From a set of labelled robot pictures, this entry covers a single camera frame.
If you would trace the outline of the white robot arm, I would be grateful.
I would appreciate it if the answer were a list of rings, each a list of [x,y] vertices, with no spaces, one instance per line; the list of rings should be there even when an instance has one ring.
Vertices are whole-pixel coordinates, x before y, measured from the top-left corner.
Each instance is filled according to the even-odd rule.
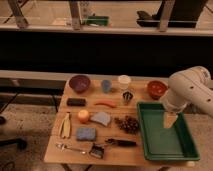
[[[171,128],[189,103],[213,117],[213,90],[207,84],[210,72],[202,66],[195,66],[172,74],[168,79],[169,88],[160,98],[165,112],[163,126]]]

